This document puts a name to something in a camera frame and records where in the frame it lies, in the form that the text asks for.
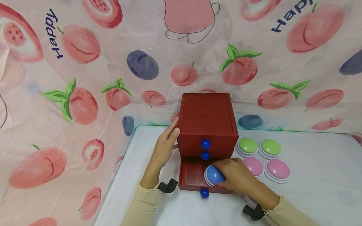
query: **fabric wall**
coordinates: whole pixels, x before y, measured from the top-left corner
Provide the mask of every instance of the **fabric wall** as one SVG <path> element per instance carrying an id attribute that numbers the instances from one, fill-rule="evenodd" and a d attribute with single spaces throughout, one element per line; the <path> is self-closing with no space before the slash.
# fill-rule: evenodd
<path id="1" fill-rule="evenodd" d="M 239 129 L 361 143 L 361 9 L 2 0 L 0 225 L 93 225 L 134 129 L 170 124 L 182 93 L 229 92 Z"/>

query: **black clip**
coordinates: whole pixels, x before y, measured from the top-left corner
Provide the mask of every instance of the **black clip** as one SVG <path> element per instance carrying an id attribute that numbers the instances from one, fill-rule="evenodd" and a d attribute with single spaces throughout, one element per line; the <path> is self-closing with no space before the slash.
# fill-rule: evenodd
<path id="1" fill-rule="evenodd" d="M 171 178 L 168 184 L 161 182 L 158 189 L 163 193 L 172 193 L 176 189 L 177 184 L 178 182 Z"/>

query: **beige sleeve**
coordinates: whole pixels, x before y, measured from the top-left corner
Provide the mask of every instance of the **beige sleeve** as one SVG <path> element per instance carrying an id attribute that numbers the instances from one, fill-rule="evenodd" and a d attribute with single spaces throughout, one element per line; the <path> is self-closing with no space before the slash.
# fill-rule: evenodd
<path id="1" fill-rule="evenodd" d="M 266 211 L 263 217 L 271 226 L 319 226 L 316 222 L 280 197 L 274 209 Z"/>
<path id="2" fill-rule="evenodd" d="M 154 189 L 145 189 L 138 183 L 121 226 L 149 226 L 152 224 L 153 216 L 163 196 L 162 191 L 157 189 L 158 186 L 159 184 Z"/>

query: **left hand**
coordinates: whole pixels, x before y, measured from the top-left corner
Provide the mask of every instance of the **left hand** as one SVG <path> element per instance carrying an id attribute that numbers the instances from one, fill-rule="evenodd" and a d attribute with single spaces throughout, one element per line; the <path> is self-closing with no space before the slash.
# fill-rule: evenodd
<path id="1" fill-rule="evenodd" d="M 174 145 L 180 134 L 180 129 L 176 128 L 177 122 L 178 117 L 157 139 L 149 165 L 161 169 L 170 159 L 172 150 L 178 148 L 178 144 Z"/>

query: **white table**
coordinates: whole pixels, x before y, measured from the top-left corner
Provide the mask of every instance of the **white table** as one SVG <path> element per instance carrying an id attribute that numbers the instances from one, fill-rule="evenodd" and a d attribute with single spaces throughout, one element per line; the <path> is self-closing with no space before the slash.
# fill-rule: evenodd
<path id="1" fill-rule="evenodd" d="M 119 226 L 132 200 L 135 187 L 151 157 L 158 136 L 166 127 L 139 126 L 114 178 L 95 226 Z M 265 175 L 261 179 L 279 195 L 313 218 L 321 226 L 362 226 L 362 148 L 350 136 L 331 133 L 238 130 L 239 137 L 256 142 L 274 139 L 282 146 L 280 160 L 291 176 L 286 184 L 276 184 Z M 233 157 L 241 157 L 236 151 Z M 257 155 L 262 163 L 266 159 Z M 180 154 L 175 150 L 161 171 L 160 181 L 178 180 Z M 246 226 L 252 222 L 241 212 L 246 205 L 241 195 L 199 192 L 178 187 L 165 194 L 154 225 L 158 226 Z"/>

